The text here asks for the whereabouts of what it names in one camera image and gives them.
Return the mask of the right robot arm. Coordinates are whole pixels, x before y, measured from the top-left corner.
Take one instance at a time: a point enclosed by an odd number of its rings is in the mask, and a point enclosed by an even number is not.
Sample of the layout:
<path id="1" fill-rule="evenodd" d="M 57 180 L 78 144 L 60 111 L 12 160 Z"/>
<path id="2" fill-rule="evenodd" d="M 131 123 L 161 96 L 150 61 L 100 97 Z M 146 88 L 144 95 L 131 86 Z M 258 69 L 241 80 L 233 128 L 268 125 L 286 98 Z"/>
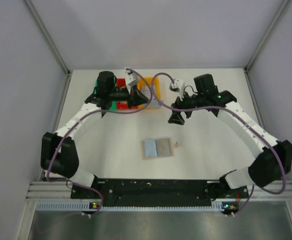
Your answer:
<path id="1" fill-rule="evenodd" d="M 248 147 L 255 158 L 250 166 L 233 170 L 220 179 L 224 191 L 234 190 L 246 185 L 267 186 L 284 177 L 291 170 L 292 144 L 288 140 L 280 141 L 258 125 L 240 106 L 236 97 L 229 91 L 219 91 L 211 74 L 194 78 L 197 92 L 189 95 L 185 83 L 175 79 L 170 90 L 179 93 L 171 105 L 170 124 L 185 123 L 181 113 L 191 117 L 192 109 L 206 107 L 219 120 L 228 125 Z"/>

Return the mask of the beige card holder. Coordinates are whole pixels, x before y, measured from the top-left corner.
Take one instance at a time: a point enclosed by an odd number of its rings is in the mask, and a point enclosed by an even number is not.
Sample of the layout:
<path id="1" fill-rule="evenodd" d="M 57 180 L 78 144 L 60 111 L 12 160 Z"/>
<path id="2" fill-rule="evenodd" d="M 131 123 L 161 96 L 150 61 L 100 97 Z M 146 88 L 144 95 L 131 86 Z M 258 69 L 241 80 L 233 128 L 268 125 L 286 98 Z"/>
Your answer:
<path id="1" fill-rule="evenodd" d="M 159 139 L 170 139 L 170 143 L 171 143 L 171 148 L 172 148 L 172 155 L 171 156 L 166 156 L 166 157 L 153 157 L 153 158 L 145 158 L 144 155 L 144 140 L 159 140 Z M 178 148 L 178 142 L 173 141 L 172 138 L 170 137 L 164 137 L 164 138 L 148 138 L 148 139 L 144 139 L 141 141 L 141 153 L 142 153 L 142 158 L 144 160 L 151 160 L 151 159 L 158 159 L 158 158 L 167 158 L 167 157 L 173 157 L 174 156 L 174 151 L 176 148 Z"/>

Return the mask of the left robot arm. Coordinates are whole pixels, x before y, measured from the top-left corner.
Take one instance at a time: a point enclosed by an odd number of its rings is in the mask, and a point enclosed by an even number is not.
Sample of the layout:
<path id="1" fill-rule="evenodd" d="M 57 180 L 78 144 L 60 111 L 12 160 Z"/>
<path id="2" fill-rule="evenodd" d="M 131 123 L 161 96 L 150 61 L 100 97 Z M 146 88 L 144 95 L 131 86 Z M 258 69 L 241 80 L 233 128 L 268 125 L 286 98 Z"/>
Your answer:
<path id="1" fill-rule="evenodd" d="M 86 134 L 93 124 L 106 113 L 111 113 L 113 102 L 127 102 L 128 107 L 146 108 L 151 98 L 146 97 L 137 85 L 144 78 L 135 70 L 125 68 L 125 86 L 117 86 L 117 77 L 111 71 L 99 72 L 96 86 L 85 99 L 79 111 L 54 133 L 47 132 L 42 138 L 41 168 L 50 174 L 58 174 L 84 188 L 98 183 L 98 178 L 80 163 L 76 143 Z"/>

